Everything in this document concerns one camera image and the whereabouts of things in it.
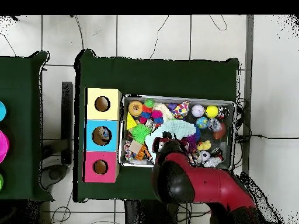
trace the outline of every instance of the green table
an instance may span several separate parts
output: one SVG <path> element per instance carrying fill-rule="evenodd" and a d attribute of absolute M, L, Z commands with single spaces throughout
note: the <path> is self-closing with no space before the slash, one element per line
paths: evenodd
<path fill-rule="evenodd" d="M 239 62 L 165 61 L 98 58 L 92 50 L 78 54 L 75 89 L 75 198 L 152 200 L 151 168 L 121 167 L 115 183 L 83 183 L 84 88 L 112 88 L 122 94 L 236 101 Z"/>
<path fill-rule="evenodd" d="M 0 200 L 51 200 L 39 185 L 40 70 L 47 56 L 41 51 L 29 58 L 0 57 L 0 101 L 8 111 L 0 130 L 10 141 L 10 150 L 0 164 L 4 177 Z"/>

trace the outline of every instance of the metal tray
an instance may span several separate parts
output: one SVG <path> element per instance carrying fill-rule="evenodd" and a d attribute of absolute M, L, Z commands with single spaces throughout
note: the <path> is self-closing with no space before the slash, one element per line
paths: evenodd
<path fill-rule="evenodd" d="M 186 99 L 186 98 L 177 98 L 177 97 L 161 97 L 161 96 L 146 96 L 141 95 L 139 97 L 131 96 L 129 94 L 126 94 L 123 96 L 121 101 L 121 107 L 123 109 L 122 115 L 121 115 L 121 121 L 120 121 L 120 142 L 119 142 L 119 163 L 122 166 L 136 166 L 136 167 L 153 167 L 154 165 L 147 159 L 144 159 L 142 161 L 133 159 L 132 161 L 128 162 L 125 160 L 124 155 L 125 151 L 123 149 L 123 146 L 126 141 L 127 131 L 126 130 L 126 119 L 127 119 L 127 113 L 128 113 L 128 105 L 133 100 L 138 100 L 142 103 L 146 99 L 153 99 L 156 103 L 175 103 L 180 104 L 183 101 L 189 100 L 189 114 L 191 114 L 190 109 L 195 104 L 201 104 L 204 107 L 207 107 L 209 105 L 215 105 L 215 106 L 227 106 L 230 110 L 230 114 L 228 118 L 223 120 L 223 123 L 225 124 L 227 131 L 225 136 L 221 139 L 220 142 L 220 148 L 223 151 L 223 157 L 224 161 L 220 163 L 217 168 L 220 169 L 229 169 L 231 170 L 234 165 L 234 145 L 235 145 L 235 120 L 237 119 L 236 114 L 236 105 L 233 101 L 222 101 L 222 100 L 200 100 L 200 99 Z"/>

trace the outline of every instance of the rubber duck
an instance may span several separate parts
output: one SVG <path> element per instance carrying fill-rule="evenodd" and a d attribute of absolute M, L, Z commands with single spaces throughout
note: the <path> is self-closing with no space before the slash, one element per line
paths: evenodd
<path fill-rule="evenodd" d="M 207 151 L 211 148 L 211 143 L 209 140 L 206 140 L 205 142 L 199 142 L 197 146 L 198 151 Z"/>

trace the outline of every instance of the blue box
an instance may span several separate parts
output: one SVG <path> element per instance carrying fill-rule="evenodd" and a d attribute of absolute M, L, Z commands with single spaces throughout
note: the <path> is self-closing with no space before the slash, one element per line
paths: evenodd
<path fill-rule="evenodd" d="M 107 120 L 87 120 L 86 126 L 86 151 L 117 151 L 118 143 L 117 139 L 119 136 L 118 121 L 107 121 Z M 110 130 L 112 138 L 107 145 L 98 145 L 92 140 L 92 133 L 97 127 L 106 127 Z"/>

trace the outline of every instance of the white cloth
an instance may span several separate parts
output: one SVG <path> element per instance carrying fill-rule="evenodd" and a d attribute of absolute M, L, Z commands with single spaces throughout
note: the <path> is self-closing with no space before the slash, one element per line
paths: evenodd
<path fill-rule="evenodd" d="M 163 114 L 163 122 L 167 122 L 168 120 L 174 120 L 174 116 L 171 111 L 167 108 L 166 105 L 162 103 L 154 103 L 153 110 L 159 110 Z"/>

